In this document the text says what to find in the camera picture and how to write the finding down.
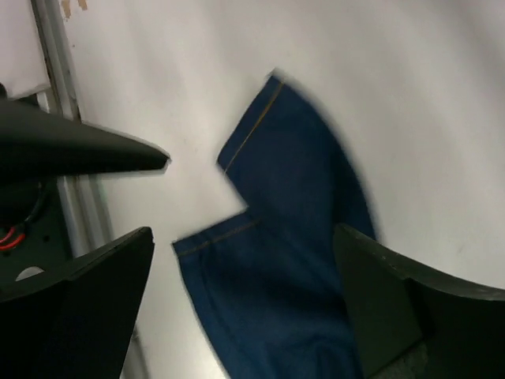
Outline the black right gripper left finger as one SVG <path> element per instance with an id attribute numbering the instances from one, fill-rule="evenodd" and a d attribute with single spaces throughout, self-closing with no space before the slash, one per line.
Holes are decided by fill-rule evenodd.
<path id="1" fill-rule="evenodd" d="M 3 378 L 118 378 L 155 244 L 140 227 L 1 289 Z"/>

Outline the aluminium table rail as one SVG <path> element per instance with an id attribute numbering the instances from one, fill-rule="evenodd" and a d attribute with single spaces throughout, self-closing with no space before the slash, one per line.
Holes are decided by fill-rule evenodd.
<path id="1" fill-rule="evenodd" d="M 52 114 L 79 122 L 80 108 L 74 85 L 70 43 L 65 33 L 67 2 L 32 2 L 43 46 L 50 87 L 39 93 L 39 105 Z M 61 177 L 58 191 L 65 215 L 72 254 L 79 257 L 113 240 L 110 218 L 97 177 Z"/>

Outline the dark blue denim trousers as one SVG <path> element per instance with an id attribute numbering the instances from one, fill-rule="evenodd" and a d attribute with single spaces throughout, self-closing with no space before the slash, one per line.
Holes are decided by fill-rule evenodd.
<path id="1" fill-rule="evenodd" d="M 246 210 L 173 244 L 232 378 L 363 375 L 335 263 L 335 226 L 375 236 L 358 177 L 316 108 L 270 76 L 217 159 Z"/>

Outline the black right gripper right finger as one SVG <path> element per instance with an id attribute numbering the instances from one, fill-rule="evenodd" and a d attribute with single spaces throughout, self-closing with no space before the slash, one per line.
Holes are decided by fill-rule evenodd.
<path id="1" fill-rule="evenodd" d="M 504 291 L 335 228 L 335 260 L 367 378 L 502 378 Z"/>

